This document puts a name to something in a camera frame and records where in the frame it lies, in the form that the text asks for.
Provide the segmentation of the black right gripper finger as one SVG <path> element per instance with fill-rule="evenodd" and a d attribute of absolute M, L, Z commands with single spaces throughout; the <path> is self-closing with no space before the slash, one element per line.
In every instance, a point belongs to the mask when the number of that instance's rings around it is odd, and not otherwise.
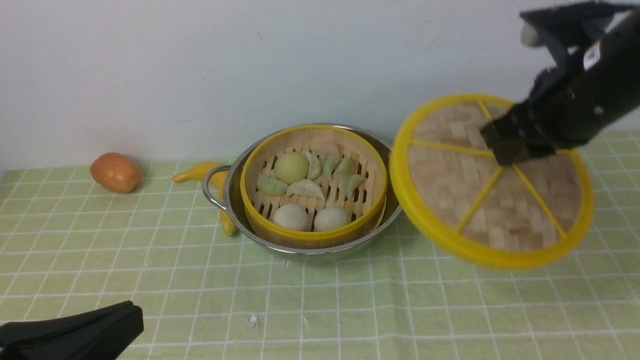
<path fill-rule="evenodd" d="M 480 128 L 480 134 L 501 167 L 553 157 L 557 150 L 538 123 L 530 102 L 518 102 Z"/>

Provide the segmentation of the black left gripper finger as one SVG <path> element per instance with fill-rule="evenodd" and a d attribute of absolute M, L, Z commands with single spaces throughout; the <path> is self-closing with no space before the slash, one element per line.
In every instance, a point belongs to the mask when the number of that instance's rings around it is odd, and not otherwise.
<path fill-rule="evenodd" d="M 116 360 L 144 332 L 132 301 L 73 316 L 12 321 L 0 327 L 2 360 Z"/>

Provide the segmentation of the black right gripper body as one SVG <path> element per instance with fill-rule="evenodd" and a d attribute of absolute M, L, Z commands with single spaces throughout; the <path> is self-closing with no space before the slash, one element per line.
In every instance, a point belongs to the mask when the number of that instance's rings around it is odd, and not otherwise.
<path fill-rule="evenodd" d="M 639 107 L 637 3 L 590 0 L 519 16 L 555 61 L 526 100 L 554 146 L 583 146 Z"/>

